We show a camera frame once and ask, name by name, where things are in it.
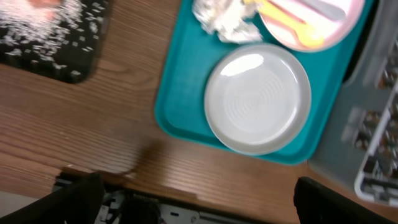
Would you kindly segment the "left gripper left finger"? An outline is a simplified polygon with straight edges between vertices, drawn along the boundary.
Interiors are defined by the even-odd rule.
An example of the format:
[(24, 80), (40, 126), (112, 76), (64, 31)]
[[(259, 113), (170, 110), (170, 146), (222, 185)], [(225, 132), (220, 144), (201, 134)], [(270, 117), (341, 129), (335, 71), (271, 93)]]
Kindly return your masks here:
[(92, 173), (1, 218), (1, 224), (94, 224), (104, 198), (102, 176)]

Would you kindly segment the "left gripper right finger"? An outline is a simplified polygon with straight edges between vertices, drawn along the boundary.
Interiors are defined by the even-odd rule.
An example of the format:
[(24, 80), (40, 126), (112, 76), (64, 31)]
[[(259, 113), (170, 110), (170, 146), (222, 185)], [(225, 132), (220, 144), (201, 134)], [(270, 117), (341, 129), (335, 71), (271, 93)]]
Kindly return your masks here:
[(309, 177), (300, 177), (294, 206), (301, 224), (394, 224)]

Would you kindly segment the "grey round plate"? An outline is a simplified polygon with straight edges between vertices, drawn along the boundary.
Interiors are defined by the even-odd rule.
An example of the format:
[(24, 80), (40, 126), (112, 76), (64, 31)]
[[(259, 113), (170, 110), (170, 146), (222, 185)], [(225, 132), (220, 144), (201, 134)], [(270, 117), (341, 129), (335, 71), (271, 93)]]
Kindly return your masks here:
[(312, 90), (302, 64), (272, 44), (240, 47), (211, 72), (204, 92), (210, 129), (227, 148), (249, 156), (276, 152), (303, 129)]

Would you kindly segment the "white napkin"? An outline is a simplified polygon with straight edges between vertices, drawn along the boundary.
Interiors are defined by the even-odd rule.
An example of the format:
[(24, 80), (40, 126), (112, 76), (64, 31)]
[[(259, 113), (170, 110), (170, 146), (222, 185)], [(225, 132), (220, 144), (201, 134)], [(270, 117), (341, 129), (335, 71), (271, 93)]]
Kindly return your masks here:
[(247, 21), (257, 7), (258, 3), (243, 0), (194, 0), (192, 12), (206, 33), (216, 33), (222, 42), (246, 44), (262, 41), (259, 29)]

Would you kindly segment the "orange sponge cube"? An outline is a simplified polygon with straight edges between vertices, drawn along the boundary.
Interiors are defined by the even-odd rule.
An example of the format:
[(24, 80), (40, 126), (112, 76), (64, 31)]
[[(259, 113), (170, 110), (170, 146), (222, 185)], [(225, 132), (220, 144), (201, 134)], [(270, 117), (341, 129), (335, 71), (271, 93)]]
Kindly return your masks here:
[(41, 7), (58, 7), (63, 2), (62, 0), (28, 0), (28, 2), (37, 8)]

